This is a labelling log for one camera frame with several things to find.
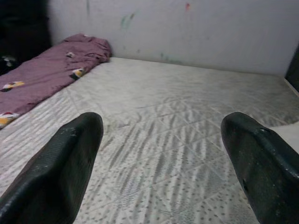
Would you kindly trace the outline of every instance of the green mark on wall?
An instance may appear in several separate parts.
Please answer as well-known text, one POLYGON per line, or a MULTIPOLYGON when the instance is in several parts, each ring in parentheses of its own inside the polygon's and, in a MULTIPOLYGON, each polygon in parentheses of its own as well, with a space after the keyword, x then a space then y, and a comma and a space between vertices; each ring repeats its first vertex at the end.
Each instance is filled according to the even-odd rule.
POLYGON ((163 53, 161 53, 160 56, 161 56, 161 59, 166 61, 166 62, 173 63, 173 64, 182 64, 181 61, 175 60, 171 57, 168 57, 167 55, 164 55, 163 53))
POLYGON ((135 13, 132 13, 130 16, 129 15, 124 16, 121 19, 121 28, 127 30, 134 17, 135 17, 135 13))

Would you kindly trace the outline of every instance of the black object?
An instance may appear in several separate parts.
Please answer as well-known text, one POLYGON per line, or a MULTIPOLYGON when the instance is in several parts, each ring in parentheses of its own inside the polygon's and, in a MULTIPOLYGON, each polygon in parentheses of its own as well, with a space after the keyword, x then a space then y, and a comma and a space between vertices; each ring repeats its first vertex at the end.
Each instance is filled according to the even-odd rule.
POLYGON ((62 126, 0 198, 0 223, 73 223, 102 137, 96 113, 62 126))
POLYGON ((221 124, 225 148, 261 224, 299 223, 299 155, 274 131, 240 113, 221 124))
MULTIPOLYGON (((21 64, 50 47, 47 0, 0 0, 0 58, 21 64)), ((0 64, 0 74, 11 69, 0 64)))
POLYGON ((299 45, 285 78, 299 92, 299 45))

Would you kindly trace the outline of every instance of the bedding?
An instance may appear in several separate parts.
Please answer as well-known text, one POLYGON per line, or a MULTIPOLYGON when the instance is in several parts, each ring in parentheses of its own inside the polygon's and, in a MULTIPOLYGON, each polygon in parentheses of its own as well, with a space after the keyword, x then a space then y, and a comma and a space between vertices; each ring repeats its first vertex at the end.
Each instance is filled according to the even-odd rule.
POLYGON ((110 56, 106 40, 78 34, 1 76, 0 129, 110 56))
POLYGON ((258 224, 220 135, 241 111, 299 120, 283 78, 112 57, 0 131, 0 194, 84 112, 104 136, 74 224, 258 224))

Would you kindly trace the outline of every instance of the red mark on wall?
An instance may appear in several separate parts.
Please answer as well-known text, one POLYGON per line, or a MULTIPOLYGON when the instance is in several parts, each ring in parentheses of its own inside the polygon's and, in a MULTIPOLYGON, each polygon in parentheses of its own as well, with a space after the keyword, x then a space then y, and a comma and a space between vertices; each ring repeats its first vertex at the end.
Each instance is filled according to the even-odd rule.
POLYGON ((186 3, 186 12, 188 12, 189 11, 189 9, 190 9, 190 4, 189 3, 186 3))

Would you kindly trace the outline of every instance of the quilted pattern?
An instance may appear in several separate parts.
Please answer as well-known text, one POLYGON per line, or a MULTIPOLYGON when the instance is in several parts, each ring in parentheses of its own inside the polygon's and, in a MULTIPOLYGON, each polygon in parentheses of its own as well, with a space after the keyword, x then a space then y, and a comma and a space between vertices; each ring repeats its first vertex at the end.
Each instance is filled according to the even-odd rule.
POLYGON ((280 77, 112 58, 0 131, 0 194, 64 123, 103 117, 104 138, 76 224, 257 224, 223 147, 241 111, 299 120, 280 77))

